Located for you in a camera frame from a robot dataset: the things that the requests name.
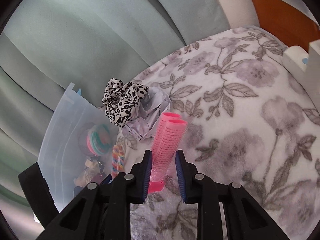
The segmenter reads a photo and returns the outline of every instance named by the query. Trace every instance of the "clear plastic box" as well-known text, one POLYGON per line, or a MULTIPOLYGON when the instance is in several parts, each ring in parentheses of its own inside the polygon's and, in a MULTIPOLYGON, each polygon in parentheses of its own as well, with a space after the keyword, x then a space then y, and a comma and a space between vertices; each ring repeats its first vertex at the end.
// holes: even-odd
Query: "clear plastic box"
MULTIPOLYGON (((110 145, 116 143, 118 127, 105 114, 72 90, 71 83, 61 97, 50 120, 40 149, 38 163, 59 212, 73 199, 76 179, 90 157, 85 147, 86 133, 94 125, 105 125, 110 145)), ((104 172, 110 174, 112 146, 103 156, 104 172)))

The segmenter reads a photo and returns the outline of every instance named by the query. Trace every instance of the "pink mesh cylinder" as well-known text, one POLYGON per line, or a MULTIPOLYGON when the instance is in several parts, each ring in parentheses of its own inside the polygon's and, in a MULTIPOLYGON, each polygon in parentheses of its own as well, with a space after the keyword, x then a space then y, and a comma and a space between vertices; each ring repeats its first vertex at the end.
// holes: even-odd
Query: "pink mesh cylinder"
POLYGON ((157 132, 156 132, 155 138, 153 140, 153 144, 151 146, 152 158, 155 158, 155 156, 156 156, 156 152, 158 150, 161 136, 162 136, 162 132, 164 130, 166 122, 171 119, 180 119, 180 118, 181 118, 181 116, 179 114, 170 113, 170 112, 162 113, 160 115, 157 132))
POLYGON ((187 124, 188 122, 180 119, 172 119, 166 122, 156 156, 152 163, 149 193, 162 190, 164 176, 175 152, 178 150, 187 124))

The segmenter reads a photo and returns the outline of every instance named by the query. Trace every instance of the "brown wooden floor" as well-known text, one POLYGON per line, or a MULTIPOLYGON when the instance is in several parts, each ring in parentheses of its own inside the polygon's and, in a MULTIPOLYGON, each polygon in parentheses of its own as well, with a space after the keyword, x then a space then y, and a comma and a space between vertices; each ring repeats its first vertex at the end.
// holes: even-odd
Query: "brown wooden floor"
POLYGON ((281 0, 252 0, 260 27, 275 35, 286 45, 299 45, 308 52, 309 42, 320 39, 314 21, 281 0))

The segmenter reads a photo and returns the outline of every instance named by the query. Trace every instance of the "floral blanket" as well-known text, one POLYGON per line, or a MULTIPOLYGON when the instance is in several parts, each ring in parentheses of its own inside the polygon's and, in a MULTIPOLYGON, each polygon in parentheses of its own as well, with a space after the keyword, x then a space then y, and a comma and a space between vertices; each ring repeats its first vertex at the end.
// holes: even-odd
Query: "floral blanket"
MULTIPOLYGON (((133 81, 162 88, 188 121, 188 162, 216 182, 241 183, 290 239, 305 240, 320 219, 320 116, 282 66, 283 48, 237 28, 178 49, 133 81)), ((119 134, 118 143, 129 172, 151 140, 119 134)), ((173 163, 164 190, 131 209, 132 239, 196 238, 197 206, 181 202, 173 163)))

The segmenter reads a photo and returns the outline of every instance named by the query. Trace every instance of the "black and white scrunchie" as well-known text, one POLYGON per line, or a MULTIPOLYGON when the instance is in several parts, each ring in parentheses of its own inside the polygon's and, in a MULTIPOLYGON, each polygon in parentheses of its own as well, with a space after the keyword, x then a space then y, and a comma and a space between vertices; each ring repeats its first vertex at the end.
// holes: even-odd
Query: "black and white scrunchie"
POLYGON ((132 82, 124 84, 121 80, 110 79, 102 102, 107 107, 105 113, 111 123, 124 127, 132 119, 136 107, 139 107, 140 99, 145 97, 148 90, 144 85, 132 82))

